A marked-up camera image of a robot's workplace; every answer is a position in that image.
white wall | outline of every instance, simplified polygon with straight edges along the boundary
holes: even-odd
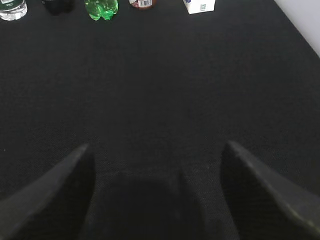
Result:
[[[320,56],[320,0],[275,0]]]

brown bottle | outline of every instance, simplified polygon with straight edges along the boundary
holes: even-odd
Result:
[[[140,10],[146,10],[155,5],[157,0],[129,0],[129,3]]]

black object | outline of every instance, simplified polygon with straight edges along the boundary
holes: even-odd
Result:
[[[93,155],[83,145],[0,202],[0,239],[77,239],[93,194],[94,166]]]
[[[242,240],[320,239],[320,198],[235,142],[222,154],[221,184]]]
[[[75,0],[42,0],[42,4],[53,15],[68,13],[75,6]]]
[[[201,204],[182,170],[172,167],[166,177],[152,174],[152,166],[106,177],[85,239],[206,239]]]

plastic bottle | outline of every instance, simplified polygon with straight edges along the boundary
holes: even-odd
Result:
[[[7,21],[17,20],[28,11],[25,0],[0,0],[0,18]]]
[[[84,0],[84,3],[89,16],[95,21],[101,17],[104,20],[111,20],[118,12],[117,0]]]
[[[42,4],[52,15],[59,15],[71,12],[75,6],[75,0],[42,0]]]
[[[156,4],[157,0],[129,0],[131,6],[140,9],[146,10],[153,7]]]

small cardboard box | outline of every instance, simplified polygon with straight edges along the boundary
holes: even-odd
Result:
[[[183,0],[189,14],[210,12],[215,9],[216,0]]]

